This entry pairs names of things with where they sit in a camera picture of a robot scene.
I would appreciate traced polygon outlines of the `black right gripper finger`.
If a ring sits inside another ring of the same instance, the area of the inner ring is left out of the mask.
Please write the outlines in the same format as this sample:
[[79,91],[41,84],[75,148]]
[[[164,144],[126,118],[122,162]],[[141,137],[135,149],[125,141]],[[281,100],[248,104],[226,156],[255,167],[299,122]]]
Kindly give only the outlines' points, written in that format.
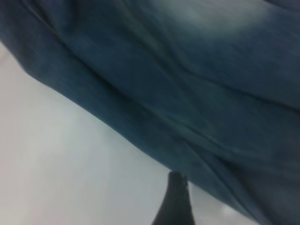
[[168,174],[167,189],[153,225],[194,225],[188,180],[180,172]]

